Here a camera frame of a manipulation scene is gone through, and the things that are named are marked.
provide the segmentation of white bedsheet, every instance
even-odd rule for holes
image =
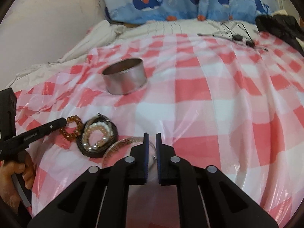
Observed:
[[[225,25],[221,22],[206,20],[204,22],[197,19],[179,21],[156,21],[137,28],[129,29],[123,25],[110,25],[106,20],[98,23],[92,31],[81,40],[72,50],[66,53],[63,58],[53,63],[42,63],[32,66],[16,75],[7,87],[12,87],[15,92],[32,87],[44,82],[52,75],[60,72],[78,62],[85,60],[87,53],[94,47],[102,47],[111,43],[128,43],[136,38],[145,35],[164,35],[164,34],[215,34],[221,37],[231,38],[233,34],[240,34],[249,37],[243,28],[246,28],[251,38],[254,40],[257,35],[256,25],[242,21],[227,21]]]

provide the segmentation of human hand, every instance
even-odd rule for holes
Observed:
[[[35,179],[34,166],[28,153],[25,156],[25,163],[9,161],[2,163],[0,167],[0,196],[2,200],[11,207],[14,213],[18,213],[21,198],[15,189],[12,175],[23,173],[25,187],[31,189]]]

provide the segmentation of brown spiral hair tie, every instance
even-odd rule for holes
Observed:
[[[67,123],[72,123],[72,122],[75,122],[77,124],[77,128],[74,130],[73,133],[69,134],[65,128],[61,128],[59,131],[60,131],[60,134],[63,135],[63,137],[68,140],[68,141],[74,141],[76,139],[76,137],[80,136],[81,135],[81,130],[83,129],[83,123],[81,121],[81,119],[79,118],[79,116],[71,116],[71,117],[68,117],[66,119]]]
[[[102,162],[101,162],[101,168],[108,167],[108,160],[115,152],[119,151],[120,148],[125,147],[127,145],[131,145],[132,143],[137,143],[137,142],[143,142],[143,137],[129,137],[129,138],[125,138],[125,139],[122,139],[122,140],[114,143],[104,153]],[[152,147],[152,149],[154,150],[154,155],[153,155],[153,164],[154,164],[154,162],[156,160],[156,147],[154,146],[153,142],[151,142],[151,141],[149,141],[149,147]]]

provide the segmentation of bracelet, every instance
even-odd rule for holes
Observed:
[[[136,143],[136,142],[143,142],[143,137],[130,137],[130,138],[125,138],[122,139],[120,141],[117,141],[116,143],[114,143],[112,146],[110,146],[107,151],[104,153],[104,156],[102,158],[102,162],[101,162],[101,168],[106,168],[107,167],[107,162],[109,160],[109,158],[118,151],[119,148],[122,148],[126,145],[130,145],[132,143]],[[156,161],[156,147],[155,145],[149,141],[149,147],[152,147],[154,149],[154,155],[153,155],[153,162],[151,165],[149,165],[149,169],[152,168],[152,166],[154,165],[155,161]]]
[[[96,130],[101,131],[103,137],[91,145],[89,138]],[[118,131],[115,124],[108,117],[98,113],[85,123],[84,129],[81,130],[81,136],[77,138],[77,146],[83,155],[90,158],[101,158],[117,140]]]
[[[68,117],[66,119],[67,123],[72,123],[72,122],[76,122],[77,124],[77,128],[74,130],[73,133],[69,134],[65,128],[61,128],[59,131],[60,131],[60,134],[62,134],[64,136],[64,138],[68,141],[73,141],[76,137],[80,136],[81,135],[81,130],[83,129],[83,123],[81,121],[81,119],[78,117],[78,116],[71,116],[71,117]]]

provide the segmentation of amber spiral hair tie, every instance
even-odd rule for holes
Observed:
[[[73,133],[69,134],[65,128],[61,128],[59,131],[60,131],[60,134],[63,135],[63,137],[68,140],[68,141],[74,141],[76,139],[76,137],[80,136],[81,135],[81,130],[83,129],[83,123],[81,121],[81,119],[78,117],[78,116],[71,116],[71,117],[68,117],[66,119],[67,123],[72,123],[72,122],[75,122],[77,124],[77,128],[74,130]]]

